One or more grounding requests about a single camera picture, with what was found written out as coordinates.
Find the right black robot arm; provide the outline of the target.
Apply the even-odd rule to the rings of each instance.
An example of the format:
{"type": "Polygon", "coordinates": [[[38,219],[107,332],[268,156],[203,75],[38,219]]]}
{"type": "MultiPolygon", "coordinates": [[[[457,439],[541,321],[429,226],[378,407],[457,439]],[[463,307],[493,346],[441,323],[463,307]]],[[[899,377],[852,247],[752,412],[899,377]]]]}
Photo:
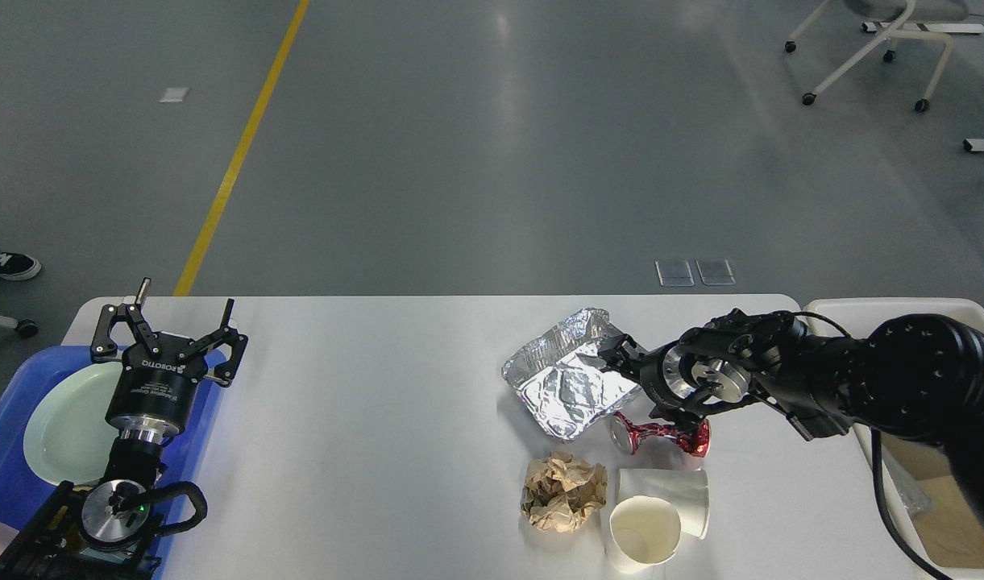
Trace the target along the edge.
{"type": "Polygon", "coordinates": [[[908,546],[886,506],[881,437],[939,450],[984,528],[984,333],[941,313],[908,313],[856,339],[813,334],[801,312],[734,309],[654,351],[627,334],[606,339],[592,365],[635,382],[654,403],[651,416],[684,443],[710,416],[758,401],[806,441],[866,426],[882,523],[934,578],[944,573],[908,546]]]}

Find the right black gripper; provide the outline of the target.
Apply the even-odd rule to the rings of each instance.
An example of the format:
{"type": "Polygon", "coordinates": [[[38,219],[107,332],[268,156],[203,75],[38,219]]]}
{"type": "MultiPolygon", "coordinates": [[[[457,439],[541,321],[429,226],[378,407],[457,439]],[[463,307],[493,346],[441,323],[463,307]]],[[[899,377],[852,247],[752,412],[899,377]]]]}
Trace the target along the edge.
{"type": "Polygon", "coordinates": [[[598,346],[597,368],[637,381],[653,401],[650,415],[661,416],[670,423],[676,436],[697,436],[706,418],[682,410],[690,396],[690,383],[680,370],[682,356],[675,351],[676,346],[677,342],[669,342],[647,353],[631,335],[603,338],[598,346]]]}

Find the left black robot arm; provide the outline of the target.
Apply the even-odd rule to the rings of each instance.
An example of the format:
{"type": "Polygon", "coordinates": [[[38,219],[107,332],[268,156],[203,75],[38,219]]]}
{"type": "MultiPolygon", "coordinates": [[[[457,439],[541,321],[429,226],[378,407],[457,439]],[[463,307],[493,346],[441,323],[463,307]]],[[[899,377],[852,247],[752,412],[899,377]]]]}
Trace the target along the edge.
{"type": "Polygon", "coordinates": [[[118,367],[104,414],[116,436],[100,477],[56,485],[1,551],[0,579],[150,579],[161,563],[152,546],[207,517],[204,493],[172,480],[164,452],[192,424],[201,387],[231,385],[249,339],[231,320],[234,300],[199,338],[153,329],[150,283],[102,307],[89,345],[94,366],[118,367]]]}

